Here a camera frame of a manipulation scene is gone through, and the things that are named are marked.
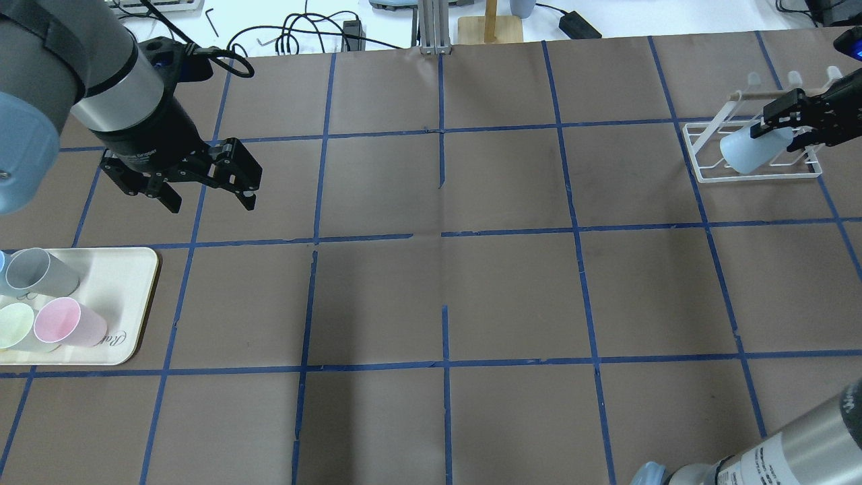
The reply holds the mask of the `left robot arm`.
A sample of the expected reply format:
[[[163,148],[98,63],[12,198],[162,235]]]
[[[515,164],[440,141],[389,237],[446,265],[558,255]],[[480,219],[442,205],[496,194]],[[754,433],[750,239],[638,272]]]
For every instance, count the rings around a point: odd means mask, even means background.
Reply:
[[[73,117],[104,145],[100,168],[123,193],[176,213],[175,183],[234,194],[252,211],[263,170],[236,138],[211,145],[175,96],[178,84],[224,68],[255,68],[239,53],[176,38],[138,41],[102,1],[2,2],[3,214],[34,198]]]

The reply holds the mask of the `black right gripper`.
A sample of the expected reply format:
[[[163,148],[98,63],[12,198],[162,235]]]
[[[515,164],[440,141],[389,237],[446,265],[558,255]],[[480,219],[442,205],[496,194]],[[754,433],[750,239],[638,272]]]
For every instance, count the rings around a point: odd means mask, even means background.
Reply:
[[[799,122],[809,132],[795,136],[795,148],[837,146],[861,135],[861,70],[836,81],[827,91],[799,95]]]

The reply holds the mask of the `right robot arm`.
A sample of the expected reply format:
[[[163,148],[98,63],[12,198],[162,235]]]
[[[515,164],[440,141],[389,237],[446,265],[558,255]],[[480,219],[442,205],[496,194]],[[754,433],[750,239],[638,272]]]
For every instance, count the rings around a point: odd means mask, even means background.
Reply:
[[[788,74],[787,91],[763,91],[758,75],[729,95],[710,123],[684,126],[686,149],[696,178],[703,181],[698,155],[717,144],[717,165],[735,179],[760,179],[758,169],[782,153],[822,174],[817,150],[860,136],[860,73],[843,75],[827,68],[822,88],[806,90],[797,71]],[[716,463],[693,463],[669,472],[645,463],[634,484],[859,484],[860,382],[854,381],[814,409],[792,420],[757,445]]]

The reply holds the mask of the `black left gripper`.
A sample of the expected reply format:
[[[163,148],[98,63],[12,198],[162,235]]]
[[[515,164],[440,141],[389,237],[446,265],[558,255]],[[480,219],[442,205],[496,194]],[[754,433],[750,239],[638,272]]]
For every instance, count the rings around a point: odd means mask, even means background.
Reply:
[[[126,194],[147,193],[178,213],[182,197],[169,183],[195,182],[230,191],[247,211],[255,209],[263,169],[240,139],[211,146],[191,121],[142,123],[105,136],[100,168]]]

